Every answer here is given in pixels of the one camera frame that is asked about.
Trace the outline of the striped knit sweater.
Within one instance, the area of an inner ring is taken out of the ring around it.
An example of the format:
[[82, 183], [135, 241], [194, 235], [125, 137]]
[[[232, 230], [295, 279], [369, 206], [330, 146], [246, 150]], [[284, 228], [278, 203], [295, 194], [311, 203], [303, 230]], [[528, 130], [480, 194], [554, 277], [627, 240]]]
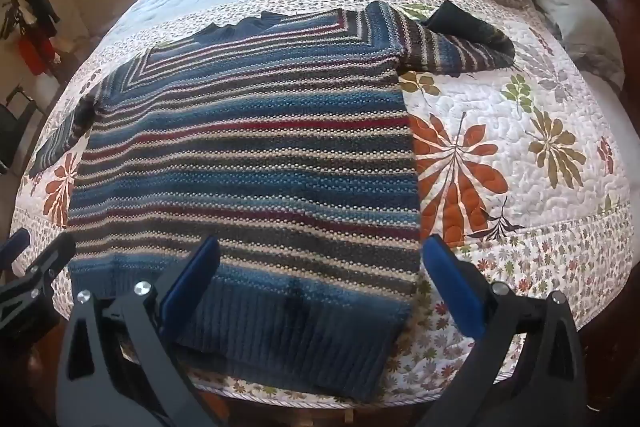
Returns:
[[74, 288], [120, 296], [213, 237], [219, 269], [177, 340], [189, 362], [373, 399], [426, 228], [399, 78], [513, 60], [508, 37], [448, 2], [427, 20], [379, 1], [267, 12], [140, 53], [32, 163], [85, 143], [66, 222]]

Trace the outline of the black chair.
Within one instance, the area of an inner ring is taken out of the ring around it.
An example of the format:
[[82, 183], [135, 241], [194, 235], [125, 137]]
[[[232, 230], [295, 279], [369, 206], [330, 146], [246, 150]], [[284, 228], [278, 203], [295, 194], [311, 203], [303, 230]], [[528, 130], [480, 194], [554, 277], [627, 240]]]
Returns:
[[[21, 95], [26, 101], [25, 107], [18, 115], [10, 109], [10, 104], [17, 95]], [[13, 88], [6, 97], [6, 101], [1, 103], [2, 176], [10, 172], [17, 160], [22, 161], [26, 156], [26, 136], [29, 134], [29, 126], [36, 113], [46, 115], [36, 100], [29, 96], [20, 84]]]

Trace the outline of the floral quilted bedspread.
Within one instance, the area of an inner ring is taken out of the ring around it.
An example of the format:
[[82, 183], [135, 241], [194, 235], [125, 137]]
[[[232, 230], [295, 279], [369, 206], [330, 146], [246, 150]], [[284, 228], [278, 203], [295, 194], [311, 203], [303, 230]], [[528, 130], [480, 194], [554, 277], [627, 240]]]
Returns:
[[[422, 182], [420, 270], [408, 320], [369, 401], [270, 386], [192, 365], [204, 389], [247, 401], [306, 409], [341, 409], [356, 402], [420, 403], [454, 379], [473, 343], [463, 336], [427, 276], [421, 246], [439, 235], [485, 277], [525, 296], [562, 291], [578, 325], [588, 323], [623, 289], [638, 259], [634, 188], [625, 145], [606, 120], [589, 83], [562, 44], [544, 29], [528, 0], [243, 0], [220, 4], [143, 29], [98, 47], [76, 72], [44, 125], [36, 149], [107, 75], [154, 46], [212, 25], [262, 13], [304, 15], [356, 11], [379, 1], [413, 20], [452, 3], [499, 29], [514, 47], [511, 66], [459, 76], [406, 72], [399, 78]], [[33, 157], [15, 199], [12, 225], [32, 243], [14, 262], [24, 273], [62, 232], [85, 143], [32, 174]], [[68, 267], [55, 279], [53, 302], [70, 314], [75, 289]]]

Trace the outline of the red bag on wall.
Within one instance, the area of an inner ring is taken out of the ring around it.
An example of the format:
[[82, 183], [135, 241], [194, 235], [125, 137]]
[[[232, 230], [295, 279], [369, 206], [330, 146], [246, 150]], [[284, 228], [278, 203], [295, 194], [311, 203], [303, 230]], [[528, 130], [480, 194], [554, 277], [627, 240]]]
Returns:
[[51, 41], [40, 31], [21, 35], [17, 45], [29, 72], [34, 76], [47, 72], [56, 57]]

